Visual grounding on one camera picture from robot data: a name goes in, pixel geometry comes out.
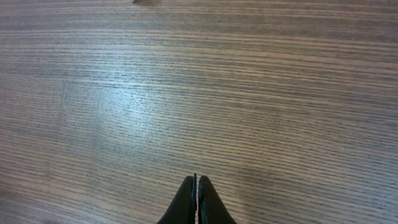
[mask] wooden surface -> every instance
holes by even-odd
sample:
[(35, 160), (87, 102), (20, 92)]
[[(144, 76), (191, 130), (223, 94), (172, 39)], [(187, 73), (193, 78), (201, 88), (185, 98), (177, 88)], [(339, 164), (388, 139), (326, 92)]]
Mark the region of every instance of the wooden surface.
[(398, 2), (2, 0), (0, 223), (398, 223)]

